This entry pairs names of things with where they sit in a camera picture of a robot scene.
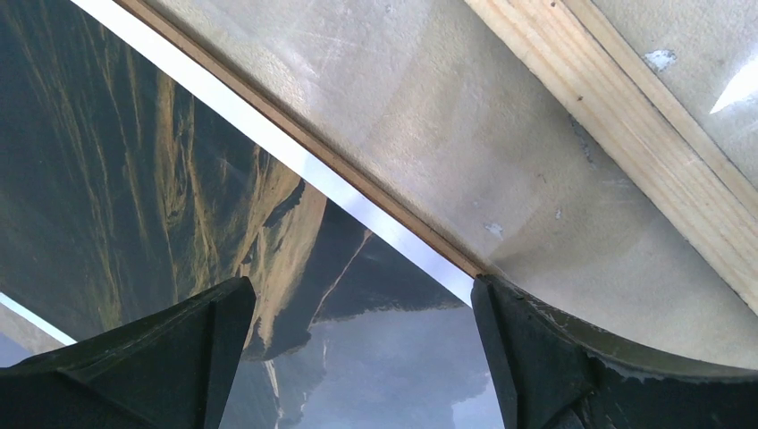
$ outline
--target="wooden plank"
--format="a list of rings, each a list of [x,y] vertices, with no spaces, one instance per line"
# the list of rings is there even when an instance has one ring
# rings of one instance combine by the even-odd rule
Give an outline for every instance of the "wooden plank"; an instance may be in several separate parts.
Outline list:
[[[474,277],[484,271],[484,264],[481,261],[475,261],[473,258],[460,252],[395,198],[369,180],[365,174],[331,150],[323,141],[299,126],[244,79],[217,61],[205,49],[171,24],[159,12],[148,6],[143,0],[115,0],[115,2],[145,22],[150,28],[177,46],[184,54],[211,72],[211,74],[250,103],[269,121],[300,143],[308,152],[332,168],[350,185],[382,208],[387,214],[402,223],[427,245],[463,272]]]
[[[621,38],[612,36],[615,30],[596,16],[586,28],[560,0],[466,1],[758,313],[755,189],[691,118],[676,114],[681,106],[670,102],[673,97],[654,94],[662,85],[619,67],[634,62],[619,47]],[[592,17],[586,12],[582,16]],[[588,29],[601,33],[618,62]]]

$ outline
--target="white edge strip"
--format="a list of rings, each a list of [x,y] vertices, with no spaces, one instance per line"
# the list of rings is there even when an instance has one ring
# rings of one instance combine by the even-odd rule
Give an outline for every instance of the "white edge strip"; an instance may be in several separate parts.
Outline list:
[[[372,203],[200,64],[112,0],[71,0],[273,157],[471,306],[473,279]],[[64,345],[76,341],[0,293],[0,304]]]
[[[26,307],[12,300],[3,292],[0,292],[0,304],[8,307],[8,309],[13,311],[15,314],[20,315],[21,317],[26,319],[29,323],[37,326],[37,328],[42,330],[42,332],[46,333],[47,335],[52,337],[54,340],[60,342],[64,346],[71,346],[72,344],[76,343],[76,340],[66,335],[65,333],[61,332],[60,329],[52,326],[51,324],[43,320],[38,315],[35,315],[31,311],[29,311]]]

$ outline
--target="wooden edge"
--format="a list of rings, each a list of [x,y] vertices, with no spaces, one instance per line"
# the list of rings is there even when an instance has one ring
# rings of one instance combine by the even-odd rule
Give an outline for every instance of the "wooden edge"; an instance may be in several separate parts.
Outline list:
[[[731,160],[713,142],[710,136],[695,121],[695,118],[679,103],[668,88],[650,70],[632,46],[613,28],[605,15],[592,0],[563,0],[595,40],[605,49],[616,64],[635,82],[651,103],[687,143],[708,164],[721,181],[758,218],[758,190],[732,164]]]
[[[251,104],[269,121],[295,139],[313,156],[332,168],[347,183],[382,208],[388,215],[416,234],[429,247],[445,257],[464,273],[476,277],[484,270],[484,264],[472,259],[454,248],[445,238],[434,231],[417,216],[410,213],[397,200],[370,181],[365,174],[358,171],[337,155],[322,141],[300,127],[287,114],[282,112],[268,99],[253,89],[244,79],[217,61],[204,48],[195,43],[187,34],[171,24],[159,12],[145,4],[144,0],[114,0],[120,7],[136,16],[151,29],[179,48],[185,55],[200,64],[237,95]]]
[[[585,8],[585,26],[570,0],[466,2],[758,313],[755,189],[673,96],[656,94],[665,88],[634,66],[600,13]]]

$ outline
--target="wooden beam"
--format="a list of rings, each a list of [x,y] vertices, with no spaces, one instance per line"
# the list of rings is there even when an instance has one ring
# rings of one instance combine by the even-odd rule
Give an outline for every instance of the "wooden beam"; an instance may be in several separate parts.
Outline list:
[[[596,7],[466,2],[758,313],[758,193]]]
[[[145,22],[150,28],[177,46],[185,55],[200,64],[216,76],[237,95],[250,103],[269,121],[274,123],[290,137],[295,139],[308,152],[324,162],[345,181],[382,208],[387,214],[416,234],[429,247],[448,259],[464,273],[475,277],[483,273],[484,264],[474,261],[452,246],[444,237],[429,227],[407,208],[401,205],[379,186],[369,180],[365,174],[353,167],[341,156],[331,150],[320,139],[298,125],[292,118],[276,107],[269,99],[255,90],[235,72],[216,60],[204,48],[195,43],[187,34],[171,24],[165,17],[148,6],[144,0],[115,0],[115,2],[132,15]]]

